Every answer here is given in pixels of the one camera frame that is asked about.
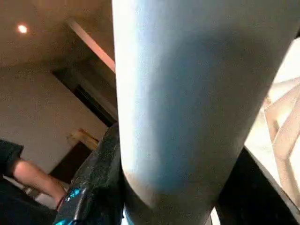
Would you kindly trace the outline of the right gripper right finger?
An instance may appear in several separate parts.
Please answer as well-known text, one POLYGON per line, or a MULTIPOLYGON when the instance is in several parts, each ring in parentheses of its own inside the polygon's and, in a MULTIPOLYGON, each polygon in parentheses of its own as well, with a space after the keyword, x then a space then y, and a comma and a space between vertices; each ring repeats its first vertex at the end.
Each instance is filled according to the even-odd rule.
POLYGON ((299 225, 300 211, 267 169, 241 151, 220 193, 216 211, 222 225, 299 225))

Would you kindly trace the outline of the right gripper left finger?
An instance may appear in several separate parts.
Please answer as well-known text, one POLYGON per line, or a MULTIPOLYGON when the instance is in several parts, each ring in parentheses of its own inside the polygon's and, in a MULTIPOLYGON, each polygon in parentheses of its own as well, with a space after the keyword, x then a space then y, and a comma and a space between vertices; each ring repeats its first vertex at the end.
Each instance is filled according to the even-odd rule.
POLYGON ((77 170, 53 224, 120 225, 122 189, 119 125, 115 123, 77 170))

